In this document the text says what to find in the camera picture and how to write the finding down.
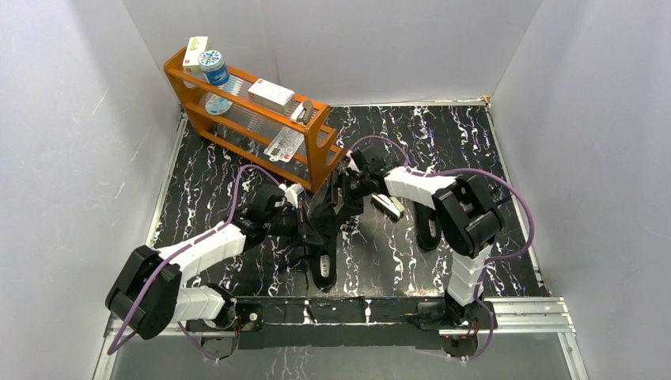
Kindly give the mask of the black canvas shoe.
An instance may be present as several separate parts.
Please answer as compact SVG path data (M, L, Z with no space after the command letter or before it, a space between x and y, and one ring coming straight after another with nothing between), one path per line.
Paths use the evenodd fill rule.
M312 274L313 283L323 291L329 292L337 280L337 237L340 227L347 221L337 221L336 214L331 206L324 200L328 188L322 188L313 198L310 211L317 208L325 208L328 212L328 220L325 223L322 236L325 245L321 247L308 247L307 259L309 270Z
M417 244L425 252L436 249L442 240L442 228L436 211L421 203L413 203Z

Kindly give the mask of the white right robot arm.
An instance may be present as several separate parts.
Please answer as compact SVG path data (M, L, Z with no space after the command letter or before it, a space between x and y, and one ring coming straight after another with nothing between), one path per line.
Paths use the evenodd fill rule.
M330 190L339 222L362 214L365 198L385 196L413 202L419 245L432 250L446 241L453 250L444 302L431 313L431 320L464 328L476 319L483 293L480 276L496 235L504 227L486 181L397 165L380 150L366 146L345 153Z

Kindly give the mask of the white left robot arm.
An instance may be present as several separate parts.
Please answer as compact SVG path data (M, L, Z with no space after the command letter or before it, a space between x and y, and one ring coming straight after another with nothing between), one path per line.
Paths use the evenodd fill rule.
M299 185L265 184L253 199L236 207L228 222L168 247L136 248L112 285L105 305L141 338L152 339L172 323L202 320L230 329L237 300L215 284L187 287L188 280L226 259L260 245L266 237L284 237L318 258L331 246L336 213L327 203L306 208Z

